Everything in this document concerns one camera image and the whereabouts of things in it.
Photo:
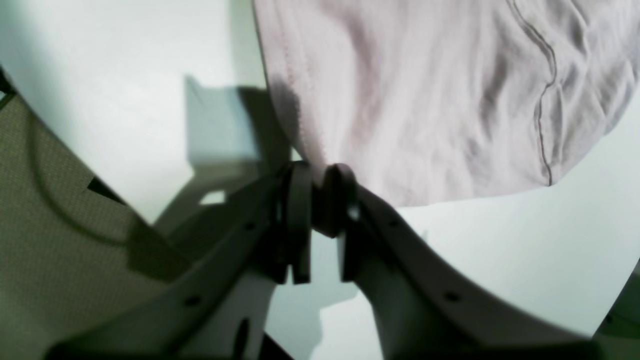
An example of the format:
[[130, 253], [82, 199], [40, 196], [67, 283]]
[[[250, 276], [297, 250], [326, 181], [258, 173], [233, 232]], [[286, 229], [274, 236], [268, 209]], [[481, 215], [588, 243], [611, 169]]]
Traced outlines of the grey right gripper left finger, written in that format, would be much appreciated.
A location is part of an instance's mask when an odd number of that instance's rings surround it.
[[153, 300], [55, 344], [47, 360], [290, 360], [265, 332], [275, 288], [311, 280], [313, 180], [306, 162], [253, 183], [210, 251]]

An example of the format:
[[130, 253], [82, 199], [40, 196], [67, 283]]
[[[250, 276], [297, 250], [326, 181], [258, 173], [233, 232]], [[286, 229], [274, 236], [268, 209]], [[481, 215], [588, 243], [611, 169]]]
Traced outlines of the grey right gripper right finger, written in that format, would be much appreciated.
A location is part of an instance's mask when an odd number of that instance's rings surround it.
[[602, 360], [590, 335], [510, 305], [438, 255], [345, 164], [314, 192], [340, 279], [370, 304], [385, 360]]

